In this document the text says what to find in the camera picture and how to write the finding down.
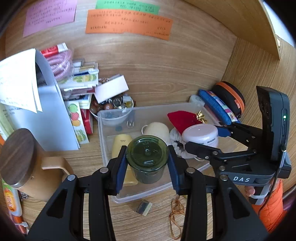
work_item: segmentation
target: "orange sticky note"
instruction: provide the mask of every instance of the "orange sticky note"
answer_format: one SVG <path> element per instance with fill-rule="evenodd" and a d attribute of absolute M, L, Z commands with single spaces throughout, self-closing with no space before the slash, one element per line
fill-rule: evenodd
<path fill-rule="evenodd" d="M 164 40 L 170 37 L 173 20 L 158 15 L 124 9 L 88 11 L 85 33 L 134 33 Z"/>

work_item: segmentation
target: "brown mug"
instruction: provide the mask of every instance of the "brown mug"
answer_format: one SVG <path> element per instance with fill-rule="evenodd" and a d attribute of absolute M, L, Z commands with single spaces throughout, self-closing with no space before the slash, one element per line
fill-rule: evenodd
<path fill-rule="evenodd" d="M 47 202 L 74 173 L 63 157 L 49 157 L 28 129 L 18 129 L 2 147 L 0 174 L 11 187 Z"/>

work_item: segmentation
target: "bowl of beads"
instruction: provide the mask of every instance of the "bowl of beads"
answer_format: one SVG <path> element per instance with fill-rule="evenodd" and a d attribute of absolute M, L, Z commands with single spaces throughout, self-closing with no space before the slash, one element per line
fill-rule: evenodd
<path fill-rule="evenodd" d="M 98 103 L 94 97 L 89 110 L 96 120 L 98 120 L 98 113 L 100 111 L 111 110 L 102 112 L 103 125 L 117 126 L 127 119 L 133 107 L 134 102 L 130 96 L 118 95 L 102 103 Z"/>

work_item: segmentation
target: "green sticky note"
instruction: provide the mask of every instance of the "green sticky note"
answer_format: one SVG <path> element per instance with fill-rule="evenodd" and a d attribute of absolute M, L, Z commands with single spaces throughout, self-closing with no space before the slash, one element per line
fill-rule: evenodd
<path fill-rule="evenodd" d="M 131 0 L 98 0 L 96 9 L 128 9 L 157 15 L 159 6 Z"/>

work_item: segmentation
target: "wooden lid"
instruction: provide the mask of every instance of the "wooden lid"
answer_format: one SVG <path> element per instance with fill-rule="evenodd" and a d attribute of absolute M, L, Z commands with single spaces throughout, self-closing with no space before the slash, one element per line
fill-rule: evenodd
<path fill-rule="evenodd" d="M 36 162 L 37 141 L 28 129 L 14 131 L 6 140 L 0 154 L 0 173 L 14 188 L 23 186 Z"/>

